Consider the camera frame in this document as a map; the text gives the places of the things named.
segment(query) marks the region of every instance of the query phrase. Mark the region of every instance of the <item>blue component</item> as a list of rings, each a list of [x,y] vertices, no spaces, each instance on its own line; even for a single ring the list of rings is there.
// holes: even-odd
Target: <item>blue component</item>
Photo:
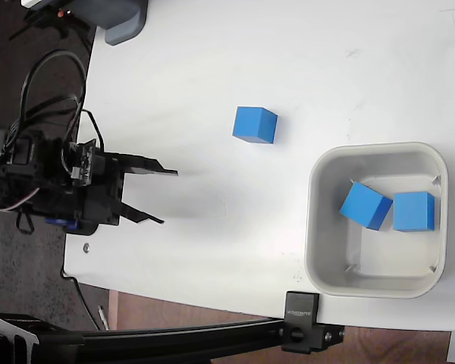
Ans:
[[[58,225],[58,226],[65,226],[70,230],[77,230],[79,229],[79,221],[78,220],[64,220],[62,218],[47,218],[45,220],[47,224],[51,225]]]
[[[265,108],[238,107],[233,135],[251,143],[273,143],[278,116]]]
[[[435,198],[428,192],[394,195],[394,230],[433,231]]]
[[[340,213],[368,229],[379,230],[392,203],[391,199],[354,182]]]

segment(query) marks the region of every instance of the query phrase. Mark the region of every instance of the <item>gray container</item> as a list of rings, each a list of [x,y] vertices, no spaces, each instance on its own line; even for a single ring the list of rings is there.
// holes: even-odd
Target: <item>gray container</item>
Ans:
[[[339,210],[358,181],[393,198],[427,191],[435,197],[435,231],[392,228],[393,209],[380,231],[366,229]],[[413,298],[438,282],[447,245],[448,172],[424,143],[345,146],[326,152],[310,176],[306,273],[322,293]]]

